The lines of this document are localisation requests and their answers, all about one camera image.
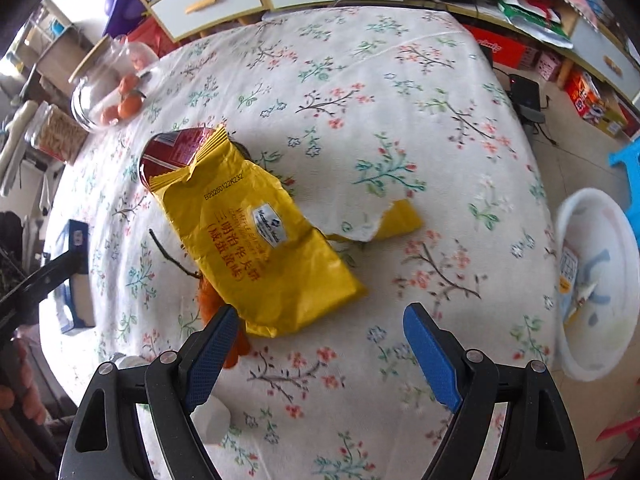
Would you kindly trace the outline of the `red drink can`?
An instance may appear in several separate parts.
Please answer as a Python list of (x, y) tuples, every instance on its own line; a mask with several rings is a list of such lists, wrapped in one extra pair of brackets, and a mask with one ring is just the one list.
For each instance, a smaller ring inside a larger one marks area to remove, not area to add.
[(157, 133), (142, 150), (138, 173), (149, 191), (152, 178), (190, 165), (196, 153), (214, 133), (212, 128), (186, 128)]

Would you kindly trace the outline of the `red cardboard box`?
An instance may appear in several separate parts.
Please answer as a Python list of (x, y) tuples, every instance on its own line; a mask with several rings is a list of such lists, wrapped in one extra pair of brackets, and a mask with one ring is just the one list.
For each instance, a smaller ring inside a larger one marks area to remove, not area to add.
[(527, 46), (519, 36), (506, 29), (489, 26), (464, 24), (477, 43), (491, 50), (492, 59), (502, 65), (518, 68), (524, 58)]

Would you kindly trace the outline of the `white trash basin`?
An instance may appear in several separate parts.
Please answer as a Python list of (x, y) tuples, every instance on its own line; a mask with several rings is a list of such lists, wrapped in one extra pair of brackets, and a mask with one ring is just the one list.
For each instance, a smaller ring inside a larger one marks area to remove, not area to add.
[(617, 366), (639, 319), (639, 252), (623, 209), (582, 188), (564, 200), (558, 242), (558, 352), (562, 369), (594, 382)]

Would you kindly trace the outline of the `blue plastic stool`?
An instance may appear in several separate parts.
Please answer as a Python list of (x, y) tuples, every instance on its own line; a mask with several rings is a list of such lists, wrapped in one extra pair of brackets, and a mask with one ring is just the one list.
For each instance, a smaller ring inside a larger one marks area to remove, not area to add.
[(631, 225), (637, 243), (640, 243), (640, 165), (639, 140), (628, 144), (626, 148), (608, 155), (611, 167), (622, 165), (626, 171), (629, 186), (629, 208), (626, 217)]

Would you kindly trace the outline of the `yellow snack bag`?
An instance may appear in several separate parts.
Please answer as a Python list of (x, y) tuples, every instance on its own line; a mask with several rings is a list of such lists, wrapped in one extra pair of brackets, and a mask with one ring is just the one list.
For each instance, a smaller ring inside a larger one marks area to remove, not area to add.
[(424, 226), (399, 192), (413, 170), (400, 153), (358, 166), (336, 148), (313, 162), (294, 159), (293, 192), (250, 159), (224, 127), (190, 165), (151, 179), (150, 192), (186, 252), (256, 336), (290, 336), (328, 318), (352, 318), (374, 303), (338, 254), (339, 244), (377, 243)]

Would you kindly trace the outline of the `glass jar with oranges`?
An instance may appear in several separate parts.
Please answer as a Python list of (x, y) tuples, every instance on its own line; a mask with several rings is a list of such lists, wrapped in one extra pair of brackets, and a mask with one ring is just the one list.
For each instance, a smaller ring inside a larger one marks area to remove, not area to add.
[(90, 133), (117, 125), (117, 109), (126, 94), (139, 90), (145, 99), (160, 81), (160, 70), (153, 67), (157, 61), (143, 42), (103, 36), (68, 77), (73, 118)]

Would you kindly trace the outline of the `blue tissue box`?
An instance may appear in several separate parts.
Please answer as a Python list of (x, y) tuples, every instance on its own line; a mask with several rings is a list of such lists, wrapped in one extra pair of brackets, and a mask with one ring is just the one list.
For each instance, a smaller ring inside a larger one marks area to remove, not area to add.
[(55, 257), (70, 252), (77, 260), (76, 269), (53, 291), (56, 317), (63, 335), (76, 335), (96, 326), (89, 272), (89, 226), (68, 220), (56, 241)]

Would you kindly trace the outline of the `floral tablecloth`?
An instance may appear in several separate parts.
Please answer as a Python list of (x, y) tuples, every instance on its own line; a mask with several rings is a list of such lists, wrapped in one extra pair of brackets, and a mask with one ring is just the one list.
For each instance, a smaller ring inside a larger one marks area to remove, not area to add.
[(214, 397), (230, 419), (209, 445), (226, 479), (416, 479), (451, 415), (424, 378), (402, 315), (418, 302), (498, 364), (548, 362), (555, 340), (551, 219), (526, 136), (471, 33), (449, 13), (346, 6), (221, 32), (154, 67), (126, 126), (94, 136), (63, 172), (46, 246), (89, 230), (94, 324), (63, 332), (40, 308), (41, 344), (79, 401), (107, 360), (152, 361), (203, 328), (198, 264), (143, 184), (159, 133), (224, 127), (284, 192), (314, 246), (280, 269), (298, 231), (266, 193), (240, 203), (228, 174), (201, 203), (230, 304), (256, 324), (291, 292), (366, 293), (289, 335), (248, 335)]

